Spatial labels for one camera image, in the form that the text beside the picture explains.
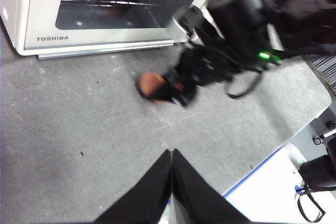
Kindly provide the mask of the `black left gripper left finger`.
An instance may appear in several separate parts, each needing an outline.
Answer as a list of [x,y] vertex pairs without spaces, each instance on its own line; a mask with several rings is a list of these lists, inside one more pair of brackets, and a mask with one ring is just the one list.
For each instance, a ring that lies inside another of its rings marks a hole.
[[171,152],[165,150],[141,179],[94,223],[158,223],[171,195]]

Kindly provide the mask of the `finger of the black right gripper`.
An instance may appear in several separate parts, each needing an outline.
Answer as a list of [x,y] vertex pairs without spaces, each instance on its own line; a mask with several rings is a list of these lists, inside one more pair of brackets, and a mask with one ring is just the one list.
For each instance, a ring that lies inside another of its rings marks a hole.
[[165,101],[165,102],[180,102],[180,91],[174,85],[174,83],[169,82],[163,79],[163,82],[160,83],[157,87],[151,91],[147,97],[152,101]]

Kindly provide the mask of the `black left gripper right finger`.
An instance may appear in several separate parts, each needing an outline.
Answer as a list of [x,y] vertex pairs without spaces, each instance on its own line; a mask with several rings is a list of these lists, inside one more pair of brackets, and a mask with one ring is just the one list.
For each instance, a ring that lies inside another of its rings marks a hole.
[[250,223],[177,149],[172,154],[172,193],[189,223]]

